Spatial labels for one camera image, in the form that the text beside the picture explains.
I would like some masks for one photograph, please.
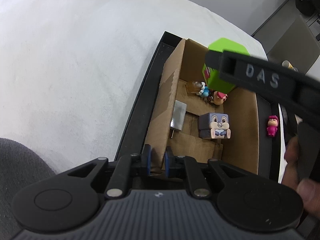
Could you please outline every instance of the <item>black tray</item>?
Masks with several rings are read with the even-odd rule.
[[[142,151],[158,95],[164,63],[181,39],[174,34],[164,32],[159,41],[124,128],[115,160],[118,160],[122,155],[140,153]],[[281,155],[280,124],[278,126],[279,132],[274,138],[267,137],[266,130],[269,115],[279,117],[278,103],[268,101],[257,95],[257,105],[259,119],[258,174],[278,181]]]

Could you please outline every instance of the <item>pink toy doll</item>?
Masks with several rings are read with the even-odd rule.
[[[267,127],[267,131],[268,131],[268,136],[269,137],[274,137],[276,136],[276,132],[278,130],[278,117],[276,115],[270,115],[269,116],[269,120],[268,120],[268,127]]]

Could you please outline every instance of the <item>purple cube-shaped rabbit figurine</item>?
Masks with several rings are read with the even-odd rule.
[[[200,138],[229,139],[229,116],[227,114],[207,113],[199,116]]]

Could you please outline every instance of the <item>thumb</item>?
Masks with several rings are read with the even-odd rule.
[[[303,200],[304,209],[320,218],[320,183],[303,179],[297,187],[297,192]]]

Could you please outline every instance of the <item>metal screw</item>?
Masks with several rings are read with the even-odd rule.
[[[210,194],[210,191],[205,188],[198,188],[193,192],[197,197],[206,197]]]
[[[109,197],[119,197],[122,195],[122,190],[119,188],[111,188],[107,191]]]

